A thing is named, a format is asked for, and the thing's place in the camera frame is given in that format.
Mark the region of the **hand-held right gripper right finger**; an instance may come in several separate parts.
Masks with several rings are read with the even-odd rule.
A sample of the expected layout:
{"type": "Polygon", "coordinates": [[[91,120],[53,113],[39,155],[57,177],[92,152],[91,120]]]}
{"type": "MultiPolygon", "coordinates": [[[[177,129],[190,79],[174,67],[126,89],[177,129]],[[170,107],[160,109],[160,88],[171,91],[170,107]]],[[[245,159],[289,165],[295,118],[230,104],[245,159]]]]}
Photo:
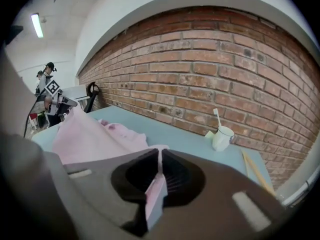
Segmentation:
{"type": "Polygon", "coordinates": [[[238,170],[176,150],[163,150],[168,184],[163,212],[148,240],[256,240],[285,209],[238,170]]]}

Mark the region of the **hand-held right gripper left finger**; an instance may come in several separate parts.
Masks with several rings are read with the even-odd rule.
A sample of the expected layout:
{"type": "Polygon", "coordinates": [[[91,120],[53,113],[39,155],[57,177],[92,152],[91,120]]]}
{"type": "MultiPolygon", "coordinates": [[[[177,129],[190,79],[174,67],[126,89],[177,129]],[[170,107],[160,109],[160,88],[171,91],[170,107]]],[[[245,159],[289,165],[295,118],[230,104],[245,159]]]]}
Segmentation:
{"type": "Polygon", "coordinates": [[[123,157],[63,165],[19,135],[0,134],[0,175],[12,200],[24,240],[161,240],[148,234],[146,195],[136,189],[122,199],[112,186],[113,170],[128,162],[158,158],[156,149],[123,157]]]}

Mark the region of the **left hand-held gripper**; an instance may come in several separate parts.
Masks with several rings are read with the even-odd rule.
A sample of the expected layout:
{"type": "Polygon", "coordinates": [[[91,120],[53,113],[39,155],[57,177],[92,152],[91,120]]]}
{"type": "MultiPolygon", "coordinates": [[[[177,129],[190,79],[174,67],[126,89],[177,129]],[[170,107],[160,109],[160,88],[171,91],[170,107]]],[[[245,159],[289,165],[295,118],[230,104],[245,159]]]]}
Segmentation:
{"type": "Polygon", "coordinates": [[[55,80],[51,80],[45,90],[51,95],[51,104],[48,106],[46,114],[48,116],[63,115],[71,107],[76,107],[78,103],[63,95],[63,91],[55,80]]]}

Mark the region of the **pink robe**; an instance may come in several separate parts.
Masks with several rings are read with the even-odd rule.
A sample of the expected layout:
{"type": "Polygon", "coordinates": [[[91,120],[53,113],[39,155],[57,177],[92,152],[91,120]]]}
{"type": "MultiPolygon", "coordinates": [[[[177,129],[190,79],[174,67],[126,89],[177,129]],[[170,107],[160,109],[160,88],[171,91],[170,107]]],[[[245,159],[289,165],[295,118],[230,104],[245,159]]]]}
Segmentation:
{"type": "Polygon", "coordinates": [[[144,205],[147,229],[151,229],[162,214],[163,198],[168,194],[162,173],[162,150],[168,145],[148,145],[147,136],[126,128],[120,123],[96,120],[80,108],[74,107],[59,125],[52,144],[52,151],[64,165],[97,162],[124,162],[131,153],[155,150],[155,156],[140,165],[129,178],[137,180],[135,187],[142,187],[146,196],[144,205]]]}

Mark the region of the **black high-back chair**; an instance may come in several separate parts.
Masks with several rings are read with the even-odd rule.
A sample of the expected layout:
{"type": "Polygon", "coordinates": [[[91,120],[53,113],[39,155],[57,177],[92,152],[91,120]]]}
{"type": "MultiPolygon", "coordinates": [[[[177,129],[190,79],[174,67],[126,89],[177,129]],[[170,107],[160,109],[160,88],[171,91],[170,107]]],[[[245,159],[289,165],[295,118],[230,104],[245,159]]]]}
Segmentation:
{"type": "Polygon", "coordinates": [[[87,101],[87,104],[84,108],[85,113],[90,113],[94,104],[94,101],[96,99],[96,96],[100,92],[100,88],[96,85],[96,82],[91,82],[87,88],[86,88],[87,95],[89,96],[89,99],[87,101]]]}

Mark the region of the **white mug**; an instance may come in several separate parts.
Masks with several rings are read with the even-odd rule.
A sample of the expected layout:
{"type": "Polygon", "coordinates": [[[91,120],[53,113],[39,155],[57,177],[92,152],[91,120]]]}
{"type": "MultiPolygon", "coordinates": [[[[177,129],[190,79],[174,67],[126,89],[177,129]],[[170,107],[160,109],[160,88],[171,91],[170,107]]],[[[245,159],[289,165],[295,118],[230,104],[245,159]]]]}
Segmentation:
{"type": "Polygon", "coordinates": [[[217,152],[224,151],[235,137],[232,129],[226,126],[219,126],[212,137],[212,147],[217,152]]]}

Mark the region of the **white toothbrush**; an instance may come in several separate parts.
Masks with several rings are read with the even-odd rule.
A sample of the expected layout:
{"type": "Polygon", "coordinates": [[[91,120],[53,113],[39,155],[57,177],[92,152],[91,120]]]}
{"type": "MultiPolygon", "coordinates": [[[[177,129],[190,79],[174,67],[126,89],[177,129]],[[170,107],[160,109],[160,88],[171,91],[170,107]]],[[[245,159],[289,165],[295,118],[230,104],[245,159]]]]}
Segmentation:
{"type": "Polygon", "coordinates": [[[213,109],[213,113],[214,113],[214,115],[217,117],[218,127],[221,127],[222,124],[221,124],[221,120],[220,120],[220,116],[219,116],[219,111],[218,111],[218,109],[217,109],[217,108],[214,108],[214,109],[213,109]]]}

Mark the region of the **ceiling tube light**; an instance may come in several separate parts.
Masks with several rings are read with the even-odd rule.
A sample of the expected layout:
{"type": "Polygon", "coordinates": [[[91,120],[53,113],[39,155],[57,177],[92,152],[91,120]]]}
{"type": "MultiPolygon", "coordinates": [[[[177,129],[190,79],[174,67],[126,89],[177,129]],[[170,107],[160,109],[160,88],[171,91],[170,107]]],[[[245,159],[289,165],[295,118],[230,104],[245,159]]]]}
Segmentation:
{"type": "Polygon", "coordinates": [[[38,13],[34,13],[30,16],[35,33],[38,38],[43,38],[44,34],[41,27],[40,17],[38,13]]]}

